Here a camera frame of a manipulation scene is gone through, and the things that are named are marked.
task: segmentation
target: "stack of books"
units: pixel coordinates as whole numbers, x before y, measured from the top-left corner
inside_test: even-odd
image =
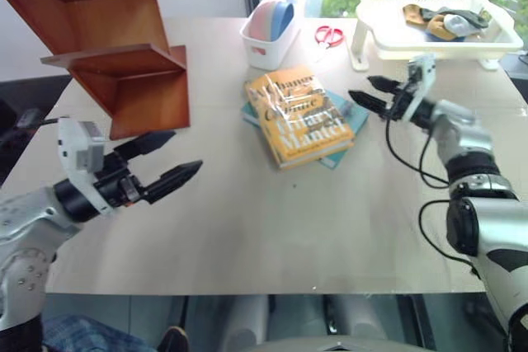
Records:
[[[245,89],[243,119],[262,129],[280,169],[315,160],[335,169],[369,114],[325,91],[305,66],[265,74]]]

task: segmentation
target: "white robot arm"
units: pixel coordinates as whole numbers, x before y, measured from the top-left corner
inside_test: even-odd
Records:
[[[0,203],[0,350],[41,351],[45,283],[59,247],[99,214],[141,199],[153,204],[191,179],[202,161],[181,164],[143,187],[128,161],[175,133],[145,134],[103,154],[90,122],[59,119],[59,157],[68,175],[53,187]]]
[[[350,94],[387,120],[387,130],[391,120],[408,120],[436,140],[450,193],[447,240],[483,281],[510,349],[528,350],[528,205],[501,175],[491,137],[474,113],[425,99],[434,76],[434,60],[425,57],[409,64],[405,83],[369,77],[376,89],[394,95],[391,106],[365,92]]]

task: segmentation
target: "white table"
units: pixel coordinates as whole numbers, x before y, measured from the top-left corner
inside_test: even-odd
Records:
[[[353,29],[353,20],[307,20],[284,67],[308,63],[327,89],[372,92],[352,70],[345,45],[319,63],[314,29]],[[421,237],[417,211],[445,198],[401,166],[385,147],[384,126],[372,115],[339,168],[311,163],[278,172],[259,133],[241,121],[242,84],[262,73],[246,64],[238,30],[243,19],[166,21],[171,44],[186,44],[191,127],[165,147],[130,164],[145,184],[181,162],[204,166],[183,188],[150,206],[97,218],[59,251],[48,290],[59,293],[428,293],[483,290],[468,269],[435,253]],[[405,78],[405,62],[381,62],[367,43],[370,74]],[[526,103],[502,71],[475,62],[441,61],[432,97],[477,109],[495,143],[497,162],[521,198],[528,197]],[[110,120],[75,82],[49,116]],[[416,162],[425,136],[394,124],[393,141]],[[64,173],[56,129],[41,128],[4,187],[2,197],[51,185]],[[444,175],[434,153],[427,169]],[[446,207],[427,212],[427,231],[444,238]]]

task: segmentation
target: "black cable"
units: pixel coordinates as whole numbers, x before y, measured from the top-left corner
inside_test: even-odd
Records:
[[[183,297],[183,307],[181,308],[180,312],[180,320],[178,322],[178,326],[182,329],[185,329],[185,324],[187,320],[187,311],[189,309],[189,296]]]
[[[59,119],[47,119],[47,120],[39,121],[38,123],[26,125],[25,127],[19,127],[18,129],[37,129],[44,125],[57,124],[58,122],[59,122]]]
[[[420,213],[418,214],[418,226],[420,227],[420,232],[422,233],[423,237],[426,238],[426,241],[429,243],[429,245],[431,245],[432,248],[435,251],[437,251],[438,253],[443,255],[446,259],[458,261],[459,263],[463,263],[463,264],[469,265],[471,267],[471,269],[474,270],[474,267],[473,267],[473,264],[471,264],[471,261],[468,261],[468,260],[465,260],[465,259],[461,259],[460,257],[452,256],[452,255],[449,255],[449,254],[445,253],[442,249],[440,249],[440,247],[435,245],[431,241],[431,239],[429,239],[429,237],[427,236],[426,232],[423,229],[423,218],[422,218],[423,211],[430,205],[433,205],[433,204],[448,204],[449,202],[450,201],[448,199],[434,199],[433,201],[426,202],[424,205],[422,205],[422,207],[420,208]]]
[[[431,127],[431,129],[429,129],[429,133],[427,134],[427,140],[426,140],[425,144],[423,145],[422,154],[420,154],[420,162],[419,162],[419,165],[418,165],[418,170],[420,172],[420,177],[422,178],[423,182],[426,185],[428,185],[429,187],[431,187],[432,189],[436,189],[436,190],[449,189],[449,185],[432,185],[426,179],[426,175],[424,174],[425,172],[423,171],[423,159],[426,156],[427,148],[429,147],[429,143],[431,142],[433,129],[434,129],[434,126]]]
[[[385,124],[385,142],[387,143],[387,147],[389,148],[390,153],[396,158],[398,161],[400,161],[404,166],[407,168],[412,169],[413,171],[418,172],[421,176],[427,176],[432,178],[435,181],[439,181],[440,183],[444,183],[445,185],[449,185],[448,181],[445,181],[444,179],[441,179],[438,176],[434,176],[428,172],[425,172],[424,170],[420,170],[419,168],[416,168],[414,165],[409,164],[407,161],[402,159],[395,151],[392,146],[392,143],[390,142],[390,121],[394,115],[394,112],[396,111],[399,102],[403,98],[403,94],[406,91],[408,85],[406,85],[404,88],[402,88],[402,91],[398,94],[398,96],[395,98],[394,103],[390,109],[390,112],[387,116],[387,123]]]
[[[526,61],[523,59],[523,57],[526,57],[526,56],[528,56],[528,54],[527,54],[527,55],[519,55],[517,58],[518,58],[518,59],[519,59],[524,65],[528,66],[528,62],[526,62]]]

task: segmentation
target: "plastic container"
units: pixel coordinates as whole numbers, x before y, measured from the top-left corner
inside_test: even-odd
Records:
[[[261,2],[270,2],[274,0],[262,0]],[[304,4],[306,0],[276,0],[282,2],[292,2],[294,4],[294,17],[290,24],[282,32],[282,35],[275,41],[263,41],[253,39],[248,35],[249,22],[251,16],[240,30],[244,47],[246,48],[247,61],[254,68],[265,70],[276,70],[280,67],[288,49],[292,45],[300,31],[304,19]]]
[[[482,33],[468,36],[463,42],[433,42],[427,39],[425,31],[405,23],[402,8],[409,3],[431,10],[449,7],[477,14],[485,10],[492,19]],[[351,45],[355,70],[369,67],[363,55],[368,31],[372,32],[381,59],[412,59],[420,54],[434,53],[438,59],[477,59],[489,70],[498,68],[498,60],[505,53],[523,46],[521,37],[513,29],[513,18],[489,0],[361,0],[356,14],[358,23]]]

